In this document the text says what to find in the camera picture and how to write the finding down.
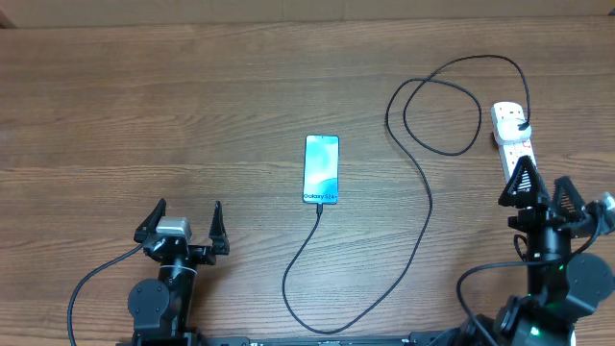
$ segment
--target white power strip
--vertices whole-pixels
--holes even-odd
[[[526,121],[523,113],[523,108],[513,102],[498,102],[491,108],[491,120],[493,121],[493,130],[498,146],[500,147],[500,159],[502,159],[502,169],[504,170],[504,178],[506,182],[510,180],[510,175],[515,169],[515,165],[519,158],[525,155],[529,155],[534,165],[536,165],[536,158],[534,157],[534,151],[529,141],[531,129],[525,131],[519,131],[519,139],[516,141],[507,141],[510,144],[501,144],[503,142],[502,137],[504,134],[498,134],[498,124],[509,123],[514,121],[515,124],[523,123]]]

